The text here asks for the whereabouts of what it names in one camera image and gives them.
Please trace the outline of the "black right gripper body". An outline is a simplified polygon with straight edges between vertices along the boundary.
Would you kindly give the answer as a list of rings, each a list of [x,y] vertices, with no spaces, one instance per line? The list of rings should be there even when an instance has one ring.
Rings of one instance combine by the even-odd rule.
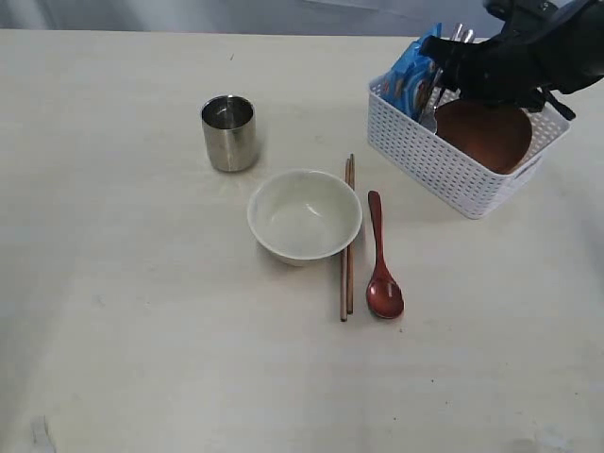
[[[489,44],[490,70],[455,71],[461,96],[489,105],[540,111],[550,104],[563,118],[576,113],[553,92],[570,93],[575,64],[562,53],[576,12],[571,8],[489,8],[503,22]]]

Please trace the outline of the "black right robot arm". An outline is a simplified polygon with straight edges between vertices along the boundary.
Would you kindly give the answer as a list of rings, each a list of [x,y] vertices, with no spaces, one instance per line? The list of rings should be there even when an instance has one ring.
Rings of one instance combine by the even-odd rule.
[[[576,114],[554,92],[571,94],[603,77],[603,4],[571,1],[486,1],[503,21],[480,43],[429,37],[420,48],[442,70],[441,83],[461,98],[488,106],[540,112],[550,104],[564,119]]]

